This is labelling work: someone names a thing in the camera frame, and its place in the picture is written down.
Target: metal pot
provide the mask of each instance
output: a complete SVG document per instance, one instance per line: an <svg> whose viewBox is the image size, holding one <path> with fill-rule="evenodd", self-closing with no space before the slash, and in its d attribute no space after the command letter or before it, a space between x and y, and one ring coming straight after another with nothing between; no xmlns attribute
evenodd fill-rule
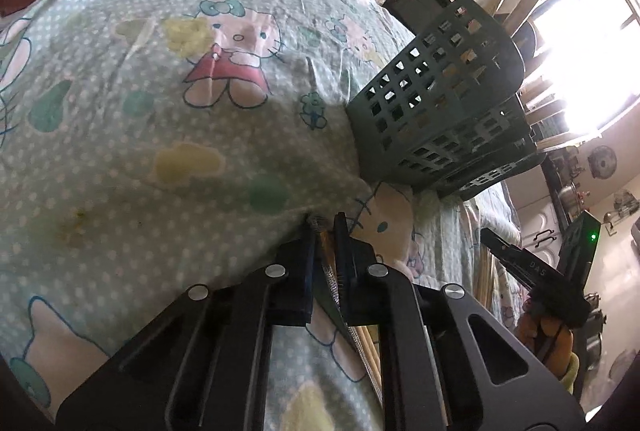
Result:
<svg viewBox="0 0 640 431"><path fill-rule="evenodd" d="M566 210L572 217L577 217L582 212L582 206L580 205L580 198L578 198L578 192L575 190L575 185L564 186L558 192L558 197L564 210Z"/></svg>

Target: polka dot fabric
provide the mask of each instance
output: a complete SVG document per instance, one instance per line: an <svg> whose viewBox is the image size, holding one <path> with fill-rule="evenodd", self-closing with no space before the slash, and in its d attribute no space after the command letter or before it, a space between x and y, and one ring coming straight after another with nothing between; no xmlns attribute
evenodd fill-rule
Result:
<svg viewBox="0 0 640 431"><path fill-rule="evenodd" d="M411 38L372 0L39 0L0 34L0 352L36 403L55 416L307 213L353 212L371 189L344 106ZM366 378L277 329L266 429L308 383L335 429L381 427Z"/></svg>

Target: gray perforated basket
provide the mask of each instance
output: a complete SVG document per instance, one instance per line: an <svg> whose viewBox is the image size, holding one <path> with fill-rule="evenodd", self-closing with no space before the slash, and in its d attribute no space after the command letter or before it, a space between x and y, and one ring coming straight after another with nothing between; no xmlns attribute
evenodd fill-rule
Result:
<svg viewBox="0 0 640 431"><path fill-rule="evenodd" d="M360 175L422 189L475 160L510 124L492 113L475 127L523 78L504 29L473 0L455 0L348 104Z"/></svg>

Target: yellow spot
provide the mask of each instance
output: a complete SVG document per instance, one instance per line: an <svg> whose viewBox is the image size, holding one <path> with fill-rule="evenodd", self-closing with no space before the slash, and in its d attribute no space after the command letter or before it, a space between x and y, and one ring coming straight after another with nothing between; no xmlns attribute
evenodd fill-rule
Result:
<svg viewBox="0 0 640 431"><path fill-rule="evenodd" d="M213 32L204 17L162 21L167 47L180 57L202 56L213 44Z"/></svg>
<svg viewBox="0 0 640 431"><path fill-rule="evenodd" d="M322 391L305 382L282 415L280 431L334 431L334 421L324 406Z"/></svg>
<svg viewBox="0 0 640 431"><path fill-rule="evenodd" d="M192 176L218 176L225 160L218 150L198 144L181 142L162 149L156 155L154 171L159 182L176 186L186 185Z"/></svg>

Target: bright window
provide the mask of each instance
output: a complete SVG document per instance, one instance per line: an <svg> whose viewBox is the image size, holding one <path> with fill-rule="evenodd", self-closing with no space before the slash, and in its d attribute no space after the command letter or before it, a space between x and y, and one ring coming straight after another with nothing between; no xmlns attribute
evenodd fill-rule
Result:
<svg viewBox="0 0 640 431"><path fill-rule="evenodd" d="M602 127L640 93L640 25L626 0L550 0L532 19L571 130Z"/></svg>

